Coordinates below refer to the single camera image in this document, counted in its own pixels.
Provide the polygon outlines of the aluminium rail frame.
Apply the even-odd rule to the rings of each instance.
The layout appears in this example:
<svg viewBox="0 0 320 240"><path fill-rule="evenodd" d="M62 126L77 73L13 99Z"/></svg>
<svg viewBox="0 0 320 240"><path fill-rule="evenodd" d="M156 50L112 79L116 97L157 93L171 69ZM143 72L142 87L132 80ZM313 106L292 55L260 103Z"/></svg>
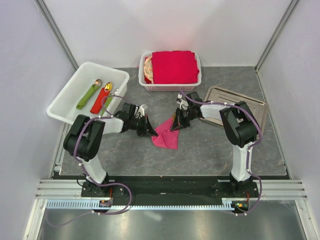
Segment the aluminium rail frame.
<svg viewBox="0 0 320 240"><path fill-rule="evenodd" d="M308 236L316 236L317 230L314 222L311 219L310 211L307 206L308 197L302 181L294 179L278 179L275 177L265 177L258 179L254 177L254 182L257 183L259 196L254 198L240 198L240 197L225 197L214 198L208 196L198 196L183 194L181 196L140 196L137 199L129 193L124 195L118 195L116 197L110 196L82 196L82 185L85 182L84 177L76 179L74 176L64 176L60 179L42 179L39 182L36 197L33 203L31 214L25 229L23 238L25 240L35 240L38 238L41 228L41 223L45 216L45 210L47 208L47 201L53 199L76 199L76 200L103 200L113 201L122 205L130 206L134 204L146 204L146 203L169 203L169 204L217 204L223 199L231 200L233 203L246 203L252 201L250 209L256 207L258 203L263 201L295 201L298 206L298 214L302 222L303 229ZM90 214L106 214L116 213L122 214L128 211L146 211L146 210L88 210ZM164 210L163 211L220 211L231 215L239 216L241 211L238 207L234 207L234 210Z"/></svg>

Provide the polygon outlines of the silver metal tray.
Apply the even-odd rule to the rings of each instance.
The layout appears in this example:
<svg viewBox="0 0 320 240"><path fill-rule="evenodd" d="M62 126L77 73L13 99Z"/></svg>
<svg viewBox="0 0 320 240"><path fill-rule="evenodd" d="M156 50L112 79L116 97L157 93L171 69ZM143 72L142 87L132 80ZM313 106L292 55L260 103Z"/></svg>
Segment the silver metal tray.
<svg viewBox="0 0 320 240"><path fill-rule="evenodd" d="M206 93L204 101L226 102L228 104L234 104L239 101L246 102L259 124L261 132L264 132L269 106L262 100L226 88L211 86Z"/></svg>

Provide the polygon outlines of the green rolled napkin set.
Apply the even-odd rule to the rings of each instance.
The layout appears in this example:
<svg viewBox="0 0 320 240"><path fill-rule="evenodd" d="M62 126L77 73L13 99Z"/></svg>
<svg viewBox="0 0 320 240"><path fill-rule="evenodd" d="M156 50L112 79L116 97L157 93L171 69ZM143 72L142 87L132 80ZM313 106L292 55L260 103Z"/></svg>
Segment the green rolled napkin set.
<svg viewBox="0 0 320 240"><path fill-rule="evenodd" d="M102 80L97 79L94 84L91 85L91 87L87 90L87 92L84 94L84 96L80 99L78 104L76 105L76 109L82 110L83 107L87 104L89 99L93 96L93 94L101 87Z"/></svg>

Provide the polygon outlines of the white perforated basket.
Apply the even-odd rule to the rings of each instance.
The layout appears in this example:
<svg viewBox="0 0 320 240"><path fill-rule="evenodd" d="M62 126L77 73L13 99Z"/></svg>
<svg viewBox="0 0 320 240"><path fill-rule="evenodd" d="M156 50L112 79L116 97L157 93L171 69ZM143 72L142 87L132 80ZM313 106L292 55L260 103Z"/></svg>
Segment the white perforated basket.
<svg viewBox="0 0 320 240"><path fill-rule="evenodd" d="M201 61L199 55L194 52L194 57L197 62L197 68L199 73L197 75L197 82L192 84L149 84L145 81L144 74L144 62L148 56L152 54L151 51L147 51L140 56L139 67L138 67L138 83L149 92L179 92L180 89L183 91L192 91L195 87L202 83L202 70Z"/></svg>

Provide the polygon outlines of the patterned paper plates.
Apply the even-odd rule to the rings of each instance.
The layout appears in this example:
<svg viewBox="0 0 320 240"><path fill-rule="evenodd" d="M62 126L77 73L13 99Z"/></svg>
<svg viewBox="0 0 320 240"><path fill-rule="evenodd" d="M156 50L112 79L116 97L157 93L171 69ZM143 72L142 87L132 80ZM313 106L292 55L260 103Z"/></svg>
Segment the patterned paper plates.
<svg viewBox="0 0 320 240"><path fill-rule="evenodd" d="M149 55L145 58L144 64L143 64L143 72L145 81L148 84L154 83L154 74L153 74L153 64L152 64L152 55Z"/></svg>

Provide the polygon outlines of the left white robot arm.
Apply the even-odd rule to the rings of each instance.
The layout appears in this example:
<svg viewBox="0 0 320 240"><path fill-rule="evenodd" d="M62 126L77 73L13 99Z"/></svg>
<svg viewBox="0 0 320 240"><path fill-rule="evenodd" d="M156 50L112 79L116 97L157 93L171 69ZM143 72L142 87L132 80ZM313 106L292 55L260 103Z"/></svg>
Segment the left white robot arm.
<svg viewBox="0 0 320 240"><path fill-rule="evenodd" d="M106 196L110 191L108 174L98 158L103 135L136 131L140 137L158 134L152 127L145 105L124 103L122 109L111 116L90 118L80 114L67 133L63 148L75 158L83 169L86 179L93 183L92 191L99 197Z"/></svg>

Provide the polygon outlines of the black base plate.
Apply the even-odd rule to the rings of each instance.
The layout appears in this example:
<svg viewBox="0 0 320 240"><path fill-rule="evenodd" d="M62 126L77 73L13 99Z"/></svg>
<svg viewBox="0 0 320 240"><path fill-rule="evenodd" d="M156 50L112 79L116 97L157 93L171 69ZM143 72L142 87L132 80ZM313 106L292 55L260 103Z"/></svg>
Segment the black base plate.
<svg viewBox="0 0 320 240"><path fill-rule="evenodd" d="M117 197L126 193L133 198L151 196L208 196L210 198L257 198L254 177L236 181L232 176L106 176L101 183L88 179L82 185L83 197Z"/></svg>

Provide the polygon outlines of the white plastic tub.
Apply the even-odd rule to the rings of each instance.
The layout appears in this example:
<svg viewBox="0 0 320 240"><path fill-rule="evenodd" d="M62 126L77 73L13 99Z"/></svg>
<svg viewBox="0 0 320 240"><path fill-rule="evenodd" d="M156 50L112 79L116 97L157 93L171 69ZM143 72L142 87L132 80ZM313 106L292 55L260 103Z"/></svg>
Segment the white plastic tub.
<svg viewBox="0 0 320 240"><path fill-rule="evenodd" d="M123 97L127 91L130 75L128 72L110 68L93 62L85 62L76 70L60 93L46 110L49 117L72 125L80 114L96 117L91 112L99 93L107 83L112 83L110 93ZM88 90L100 79L101 85L88 98L82 109L77 109L78 103Z"/></svg>

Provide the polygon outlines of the stack of red napkins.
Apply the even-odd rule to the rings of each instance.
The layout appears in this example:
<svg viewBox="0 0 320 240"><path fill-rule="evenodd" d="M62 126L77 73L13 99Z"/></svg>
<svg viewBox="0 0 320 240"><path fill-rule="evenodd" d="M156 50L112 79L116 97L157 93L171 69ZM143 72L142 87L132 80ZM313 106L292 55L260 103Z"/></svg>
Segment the stack of red napkins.
<svg viewBox="0 0 320 240"><path fill-rule="evenodd" d="M152 53L154 84L195 84L200 72L195 53L185 51L157 51Z"/></svg>

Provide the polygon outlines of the red rolled napkin set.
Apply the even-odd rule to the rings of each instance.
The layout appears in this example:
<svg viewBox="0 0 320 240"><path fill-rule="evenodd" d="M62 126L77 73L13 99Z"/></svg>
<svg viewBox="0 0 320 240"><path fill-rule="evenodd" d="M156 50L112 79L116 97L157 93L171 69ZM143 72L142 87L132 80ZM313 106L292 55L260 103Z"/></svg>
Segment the red rolled napkin set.
<svg viewBox="0 0 320 240"><path fill-rule="evenodd" d="M113 83L110 81L107 82L105 84L105 86L101 88L101 90L98 94L98 97L96 98L96 100L90 110L90 112L92 114L97 115L101 111L102 106L106 101L105 97L107 97L110 94L112 88L113 88Z"/></svg>

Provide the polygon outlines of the pink paper napkin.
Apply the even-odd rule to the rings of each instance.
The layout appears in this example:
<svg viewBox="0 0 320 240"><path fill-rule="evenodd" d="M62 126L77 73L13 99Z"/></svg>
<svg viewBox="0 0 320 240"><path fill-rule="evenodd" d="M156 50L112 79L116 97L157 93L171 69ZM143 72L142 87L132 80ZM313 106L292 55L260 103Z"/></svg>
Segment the pink paper napkin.
<svg viewBox="0 0 320 240"><path fill-rule="evenodd" d="M171 131L172 123L172 118L169 118L155 129L158 136L151 137L154 146L172 150L178 149L179 131Z"/></svg>

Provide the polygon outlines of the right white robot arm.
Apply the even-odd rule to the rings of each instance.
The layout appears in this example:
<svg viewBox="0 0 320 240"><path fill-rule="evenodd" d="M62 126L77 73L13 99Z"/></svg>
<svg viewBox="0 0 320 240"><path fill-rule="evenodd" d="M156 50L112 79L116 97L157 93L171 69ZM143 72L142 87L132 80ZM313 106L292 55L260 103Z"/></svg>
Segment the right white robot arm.
<svg viewBox="0 0 320 240"><path fill-rule="evenodd" d="M215 195L218 198L258 197L258 185L251 171L251 152L262 132L247 103L204 102L196 91L180 92L176 101L179 107L172 116L172 132L190 127L194 119L212 118L222 122L225 135L232 144L232 169L227 180L213 182Z"/></svg>

